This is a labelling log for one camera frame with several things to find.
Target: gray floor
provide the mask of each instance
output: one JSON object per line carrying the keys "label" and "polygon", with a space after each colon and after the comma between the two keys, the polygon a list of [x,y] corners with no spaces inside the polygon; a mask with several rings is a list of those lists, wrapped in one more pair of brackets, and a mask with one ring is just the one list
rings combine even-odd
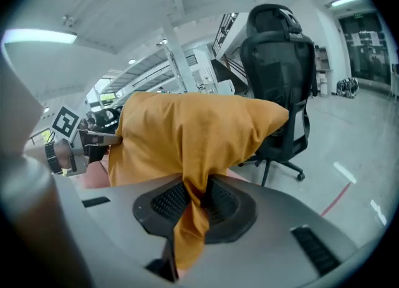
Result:
{"label": "gray floor", "polygon": [[[361,246],[382,233],[383,219],[389,223],[399,199],[399,102],[361,90],[354,99],[311,98],[307,111],[309,146],[291,161],[304,170],[305,180],[297,182],[295,171],[272,163],[266,187],[291,194],[321,214],[351,183],[324,217]],[[264,165],[232,170],[260,184]]]}

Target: black office chair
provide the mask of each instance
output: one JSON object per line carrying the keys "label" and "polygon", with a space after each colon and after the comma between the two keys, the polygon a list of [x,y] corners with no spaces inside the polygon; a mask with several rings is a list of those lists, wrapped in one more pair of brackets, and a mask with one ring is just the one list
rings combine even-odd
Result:
{"label": "black office chair", "polygon": [[[275,4],[257,6],[249,13],[247,35],[241,60],[254,98],[275,102],[289,111],[287,123],[268,136],[248,161],[256,161],[258,167],[266,160],[262,186],[271,161],[298,171],[297,179],[302,181],[303,170],[289,160],[307,148],[310,123],[306,103],[314,76],[313,42],[302,34],[292,11]],[[302,115],[304,134],[294,138],[297,115]]]}

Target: staircase railing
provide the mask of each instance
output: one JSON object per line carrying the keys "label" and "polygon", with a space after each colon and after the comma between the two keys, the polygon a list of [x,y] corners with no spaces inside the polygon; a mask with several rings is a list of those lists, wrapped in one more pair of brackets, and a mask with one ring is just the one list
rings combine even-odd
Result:
{"label": "staircase railing", "polygon": [[216,34],[216,38],[212,45],[213,53],[215,54],[215,56],[218,54],[224,42],[224,39],[226,38],[228,32],[231,29],[231,26],[233,25],[237,17],[238,13],[235,12],[223,14],[222,21],[220,22],[220,26],[218,29],[218,33]]}
{"label": "staircase railing", "polygon": [[244,67],[237,63],[236,61],[230,59],[229,57],[224,56],[224,62],[229,69],[234,69],[237,73],[241,74],[243,77],[247,78],[247,74],[245,73]]}

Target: chair caster wheel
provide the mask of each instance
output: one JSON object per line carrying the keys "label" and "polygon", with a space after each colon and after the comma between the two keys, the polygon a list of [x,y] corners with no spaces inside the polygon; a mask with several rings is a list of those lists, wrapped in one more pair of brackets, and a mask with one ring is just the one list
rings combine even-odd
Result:
{"label": "chair caster wheel", "polygon": [[305,179],[305,174],[299,173],[298,176],[297,176],[297,180],[298,181],[303,181],[304,179]]}

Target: glass window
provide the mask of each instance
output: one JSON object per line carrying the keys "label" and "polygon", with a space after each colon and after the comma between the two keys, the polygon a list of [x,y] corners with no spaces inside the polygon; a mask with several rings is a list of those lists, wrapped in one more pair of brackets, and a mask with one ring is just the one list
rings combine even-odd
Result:
{"label": "glass window", "polygon": [[43,130],[31,138],[35,145],[44,145],[51,141],[51,131],[49,129]]}
{"label": "glass window", "polygon": [[101,94],[100,95],[101,101],[104,100],[115,100],[116,96],[114,93],[107,93],[107,94]]}

